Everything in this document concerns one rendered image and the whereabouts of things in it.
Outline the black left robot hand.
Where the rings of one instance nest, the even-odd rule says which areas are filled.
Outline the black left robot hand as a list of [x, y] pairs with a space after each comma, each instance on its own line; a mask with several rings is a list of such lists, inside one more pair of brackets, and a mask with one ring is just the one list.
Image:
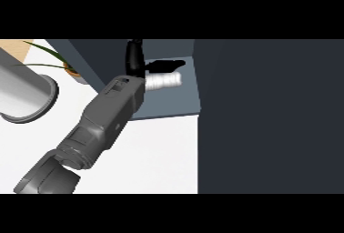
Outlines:
[[155, 60], [145, 63], [142, 40], [130, 39], [127, 41], [126, 70], [129, 76], [145, 78], [145, 72], [151, 74], [173, 73], [185, 64], [185, 60]]

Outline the white ribbed water bottle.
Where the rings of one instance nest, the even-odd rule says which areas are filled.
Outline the white ribbed water bottle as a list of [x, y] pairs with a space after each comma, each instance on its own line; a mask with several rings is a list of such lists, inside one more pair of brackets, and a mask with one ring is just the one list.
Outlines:
[[145, 78], [145, 90], [155, 91], [161, 88], [179, 87], [183, 84], [179, 72], [152, 74]]

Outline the dark grey cabinet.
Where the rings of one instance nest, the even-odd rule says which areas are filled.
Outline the dark grey cabinet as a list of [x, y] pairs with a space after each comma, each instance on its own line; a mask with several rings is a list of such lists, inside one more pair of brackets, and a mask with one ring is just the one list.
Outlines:
[[[47, 42], [98, 92], [126, 73], [126, 39], [49, 39]], [[142, 51], [146, 63], [185, 60], [186, 64], [176, 69], [182, 85], [146, 92], [133, 119], [198, 115], [201, 100], [192, 58], [194, 39], [143, 39]]]

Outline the dark grey cabinet door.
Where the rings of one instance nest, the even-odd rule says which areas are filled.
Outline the dark grey cabinet door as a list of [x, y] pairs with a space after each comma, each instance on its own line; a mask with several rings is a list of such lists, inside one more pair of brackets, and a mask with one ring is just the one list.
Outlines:
[[344, 40], [200, 39], [202, 193], [344, 193]]

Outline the green potted plant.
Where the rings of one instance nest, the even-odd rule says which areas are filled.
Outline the green potted plant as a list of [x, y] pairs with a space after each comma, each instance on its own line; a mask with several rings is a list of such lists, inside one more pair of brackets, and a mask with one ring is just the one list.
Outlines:
[[87, 85], [87, 81], [84, 80], [81, 74], [77, 72], [75, 68], [71, 66], [70, 62], [67, 61], [67, 59], [61, 56], [61, 54], [58, 52], [55, 52], [50, 48], [47, 48], [46, 46], [42, 46], [33, 42], [25, 41], [25, 43], [28, 45], [31, 45], [33, 47], [39, 48], [42, 51], [44, 51], [46, 53], [49, 53], [62, 63], [61, 66], [58, 65], [50, 65], [50, 64], [43, 64], [43, 63], [36, 63], [36, 64], [25, 64], [25, 66], [46, 66], [46, 67], [53, 67], [53, 68], [59, 68], [64, 69], [68, 73], [68, 75], [73, 77], [73, 79], [83, 85]]

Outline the grey cylindrical appliance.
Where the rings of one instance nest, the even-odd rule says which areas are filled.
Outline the grey cylindrical appliance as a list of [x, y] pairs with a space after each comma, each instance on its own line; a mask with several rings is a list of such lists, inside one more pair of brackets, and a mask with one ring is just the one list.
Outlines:
[[15, 124], [33, 122], [52, 109], [58, 95], [56, 81], [0, 48], [0, 117]]

